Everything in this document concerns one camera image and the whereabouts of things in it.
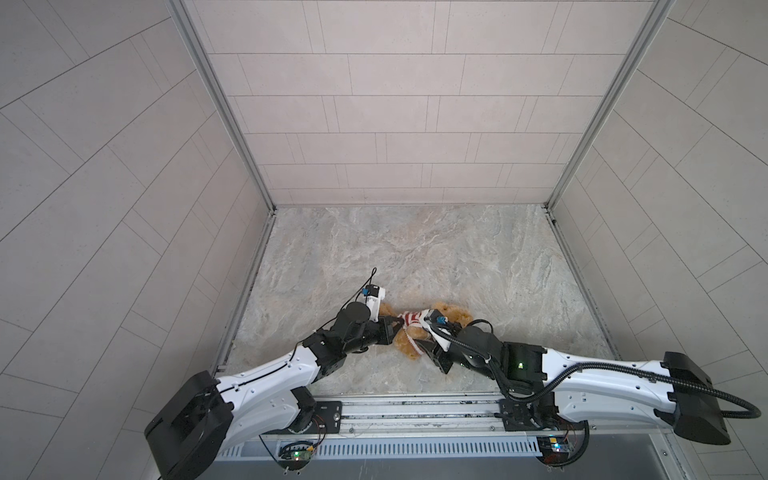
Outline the red white striped knit sweater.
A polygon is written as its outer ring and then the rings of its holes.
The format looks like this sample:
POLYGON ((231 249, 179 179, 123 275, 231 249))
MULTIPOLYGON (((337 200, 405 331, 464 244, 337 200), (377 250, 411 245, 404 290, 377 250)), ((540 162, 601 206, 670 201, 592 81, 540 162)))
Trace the red white striped knit sweater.
POLYGON ((423 311, 406 311, 397 315, 397 318, 402 321, 402 328, 395 335, 393 344, 411 360, 418 360, 424 354, 417 340, 432 340, 429 332, 421 325, 422 314, 423 311))

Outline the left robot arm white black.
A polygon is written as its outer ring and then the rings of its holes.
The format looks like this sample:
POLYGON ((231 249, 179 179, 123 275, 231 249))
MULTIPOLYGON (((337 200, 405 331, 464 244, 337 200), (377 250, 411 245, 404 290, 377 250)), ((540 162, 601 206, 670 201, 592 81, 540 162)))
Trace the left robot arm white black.
POLYGON ((271 362, 234 376, 191 376, 144 430, 162 479, 196 479, 220 451, 271 431, 311 424, 309 385, 337 371, 348 354, 390 345, 403 319, 371 317, 352 302, 329 328, 319 328, 271 362))

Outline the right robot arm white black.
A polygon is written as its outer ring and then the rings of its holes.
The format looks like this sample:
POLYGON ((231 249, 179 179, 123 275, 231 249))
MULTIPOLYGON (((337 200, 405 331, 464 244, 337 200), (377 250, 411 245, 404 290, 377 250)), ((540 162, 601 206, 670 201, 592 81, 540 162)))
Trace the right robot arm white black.
POLYGON ((687 440, 727 445, 731 437, 711 381, 686 355, 662 361, 602 361, 519 342, 476 325, 439 321, 415 339, 443 372, 455 364, 493 380, 506 429, 566 430, 601 420, 668 426, 687 440))

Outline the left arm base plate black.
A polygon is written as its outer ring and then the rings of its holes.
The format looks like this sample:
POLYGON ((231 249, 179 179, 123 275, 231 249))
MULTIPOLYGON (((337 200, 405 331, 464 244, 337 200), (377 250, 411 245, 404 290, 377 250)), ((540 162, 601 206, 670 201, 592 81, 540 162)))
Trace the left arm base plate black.
POLYGON ((267 435, 338 434, 342 409, 341 401, 319 401, 315 404, 312 415, 301 413, 289 427, 269 431, 267 435))

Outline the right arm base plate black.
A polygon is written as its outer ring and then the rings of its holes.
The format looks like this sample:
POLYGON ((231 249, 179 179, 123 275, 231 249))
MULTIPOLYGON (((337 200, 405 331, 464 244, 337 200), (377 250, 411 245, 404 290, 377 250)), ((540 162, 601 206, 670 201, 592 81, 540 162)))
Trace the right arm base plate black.
POLYGON ((527 404, 502 399, 499 412, 494 416, 502 421, 508 432, 564 430, 568 425, 568 421, 559 416, 553 394, 527 404))

